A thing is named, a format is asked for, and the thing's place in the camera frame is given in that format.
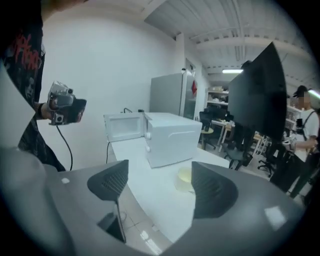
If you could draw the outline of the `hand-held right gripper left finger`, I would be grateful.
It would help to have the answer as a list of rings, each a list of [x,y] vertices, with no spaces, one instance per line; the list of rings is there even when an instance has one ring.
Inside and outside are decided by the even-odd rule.
[[[154,250],[131,224],[123,226],[119,200],[128,191],[128,160],[58,172],[45,165],[55,207],[77,256],[153,256]]]

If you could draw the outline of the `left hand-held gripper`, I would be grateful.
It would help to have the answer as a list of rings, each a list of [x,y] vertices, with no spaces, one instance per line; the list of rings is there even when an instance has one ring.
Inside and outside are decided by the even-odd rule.
[[[85,99],[75,99],[73,89],[57,80],[53,81],[48,92],[48,112],[50,126],[79,123],[86,108]]]

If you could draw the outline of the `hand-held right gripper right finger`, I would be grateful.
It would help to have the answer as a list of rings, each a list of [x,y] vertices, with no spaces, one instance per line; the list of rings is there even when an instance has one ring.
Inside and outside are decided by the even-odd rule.
[[[278,187],[241,171],[194,161],[191,184],[191,226],[166,256],[269,256],[304,214]]]

